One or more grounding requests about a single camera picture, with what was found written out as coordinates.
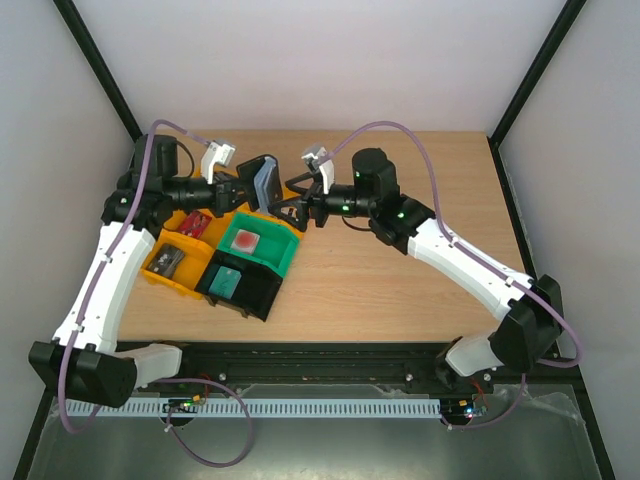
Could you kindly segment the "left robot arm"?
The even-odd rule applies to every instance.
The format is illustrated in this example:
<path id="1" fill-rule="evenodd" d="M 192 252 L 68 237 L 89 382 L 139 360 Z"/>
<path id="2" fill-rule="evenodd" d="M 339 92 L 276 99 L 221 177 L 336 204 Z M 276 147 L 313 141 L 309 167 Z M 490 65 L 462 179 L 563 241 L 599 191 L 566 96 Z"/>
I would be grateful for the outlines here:
<path id="1" fill-rule="evenodd" d="M 246 202 L 240 179 L 224 172 L 235 152 L 222 141 L 206 150 L 189 177 L 178 174 L 179 141 L 145 135 L 107 198 L 95 256 L 80 292 L 49 342 L 36 342 L 28 360 L 60 401 L 120 407 L 144 385 L 176 375 L 182 351 L 153 343 L 120 352 L 117 335 L 145 259 L 175 211 L 208 209 L 220 217 Z"/>

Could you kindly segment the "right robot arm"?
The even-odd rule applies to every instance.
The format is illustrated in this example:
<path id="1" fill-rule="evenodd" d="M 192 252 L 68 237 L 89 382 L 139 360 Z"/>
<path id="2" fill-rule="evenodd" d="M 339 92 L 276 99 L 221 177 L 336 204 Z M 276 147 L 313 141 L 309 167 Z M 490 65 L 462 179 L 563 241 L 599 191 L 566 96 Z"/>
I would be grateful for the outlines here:
<path id="1" fill-rule="evenodd" d="M 323 227 L 332 215 L 367 219 L 382 243 L 435 268 L 474 296 L 498 320 L 496 330 L 454 339 L 439 355 L 436 379 L 455 392 L 474 374 L 506 367 L 529 373 L 563 329 L 559 283 L 513 270 L 447 231 L 436 213 L 401 192 L 396 168 L 379 148 L 352 157 L 353 182 L 335 181 L 325 149 L 309 151 L 308 170 L 287 181 L 294 197 L 272 202 L 276 218 L 304 232 L 310 222 Z"/>

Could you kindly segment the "black leather card holder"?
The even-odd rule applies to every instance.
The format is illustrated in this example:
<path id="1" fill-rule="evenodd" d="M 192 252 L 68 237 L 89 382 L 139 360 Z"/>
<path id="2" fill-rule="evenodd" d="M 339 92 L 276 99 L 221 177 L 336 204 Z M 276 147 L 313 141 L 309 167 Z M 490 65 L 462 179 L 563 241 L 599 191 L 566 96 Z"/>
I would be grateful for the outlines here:
<path id="1" fill-rule="evenodd" d="M 254 212 L 269 215 L 269 207 L 283 199 L 278 160 L 262 155 L 236 167 L 244 185 L 249 207 Z"/>

